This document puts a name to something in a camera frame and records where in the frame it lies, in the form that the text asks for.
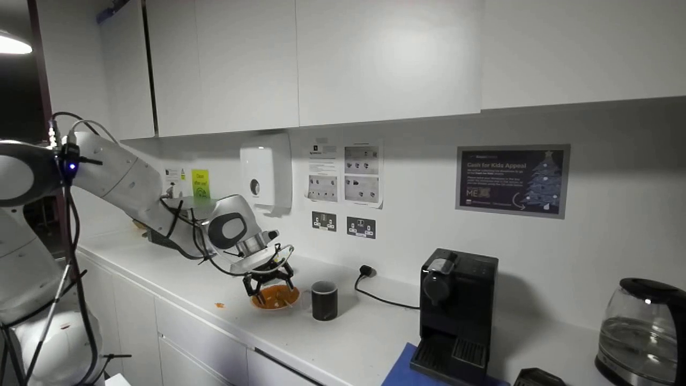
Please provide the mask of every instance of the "backsplash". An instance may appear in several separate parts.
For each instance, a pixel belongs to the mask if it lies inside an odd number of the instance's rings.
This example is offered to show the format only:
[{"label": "backsplash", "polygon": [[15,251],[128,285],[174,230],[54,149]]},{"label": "backsplash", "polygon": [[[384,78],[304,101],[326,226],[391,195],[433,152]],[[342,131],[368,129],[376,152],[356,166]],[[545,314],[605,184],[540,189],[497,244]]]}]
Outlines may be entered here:
[{"label": "backsplash", "polygon": [[[599,327],[622,277],[686,288],[683,126],[686,99],[664,99],[298,129],[289,131],[291,212],[260,214],[260,222],[278,230],[280,242],[301,255],[371,264],[414,288],[433,249],[492,255],[500,258],[497,306]],[[131,145],[159,168],[207,170],[212,198],[220,198],[239,191],[238,147],[249,134]],[[318,141],[378,145],[381,206],[311,201],[309,149]],[[570,145],[564,219],[454,207],[458,145],[531,144]],[[312,211],[336,214],[336,232],[312,230]],[[372,219],[376,238],[350,235],[348,217]]]}]

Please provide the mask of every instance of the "upper cabinet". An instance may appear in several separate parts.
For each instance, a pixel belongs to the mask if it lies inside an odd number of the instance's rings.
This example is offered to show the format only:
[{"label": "upper cabinet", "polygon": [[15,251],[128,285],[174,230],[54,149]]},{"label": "upper cabinet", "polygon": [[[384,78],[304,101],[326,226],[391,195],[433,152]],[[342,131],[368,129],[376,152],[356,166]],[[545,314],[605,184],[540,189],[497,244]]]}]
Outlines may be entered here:
[{"label": "upper cabinet", "polygon": [[293,0],[148,0],[159,134],[298,126]]},{"label": "upper cabinet", "polygon": [[301,125],[480,109],[482,0],[298,0]]},{"label": "upper cabinet", "polygon": [[152,138],[152,97],[141,0],[100,23],[110,125],[117,140]]},{"label": "upper cabinet", "polygon": [[482,107],[686,95],[683,0],[486,0]]}]

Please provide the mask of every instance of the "yellow sticker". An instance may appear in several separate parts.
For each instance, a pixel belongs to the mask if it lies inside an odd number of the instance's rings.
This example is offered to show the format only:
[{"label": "yellow sticker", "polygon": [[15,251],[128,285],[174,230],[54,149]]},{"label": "yellow sticker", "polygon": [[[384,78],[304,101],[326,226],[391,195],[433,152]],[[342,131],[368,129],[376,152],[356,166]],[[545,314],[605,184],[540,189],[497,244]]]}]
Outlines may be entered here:
[{"label": "yellow sticker", "polygon": [[195,199],[209,199],[209,171],[207,170],[192,170],[192,198]]}]

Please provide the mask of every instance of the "sign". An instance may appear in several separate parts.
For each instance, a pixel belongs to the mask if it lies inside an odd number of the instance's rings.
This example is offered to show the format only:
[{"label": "sign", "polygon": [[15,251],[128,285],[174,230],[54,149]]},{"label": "sign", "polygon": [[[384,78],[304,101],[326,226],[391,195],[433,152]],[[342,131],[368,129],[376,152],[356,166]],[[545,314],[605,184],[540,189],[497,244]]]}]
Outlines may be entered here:
[{"label": "sign", "polygon": [[564,214],[570,145],[458,147],[458,207]]}]

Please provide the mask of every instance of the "ceiling light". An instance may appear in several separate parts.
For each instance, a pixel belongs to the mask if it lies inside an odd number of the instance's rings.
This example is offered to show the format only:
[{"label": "ceiling light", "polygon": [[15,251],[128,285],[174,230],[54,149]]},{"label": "ceiling light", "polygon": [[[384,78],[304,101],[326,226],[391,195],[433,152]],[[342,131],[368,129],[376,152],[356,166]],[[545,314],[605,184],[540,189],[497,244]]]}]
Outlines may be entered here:
[{"label": "ceiling light", "polygon": [[31,48],[8,32],[0,30],[0,55],[27,55]]}]

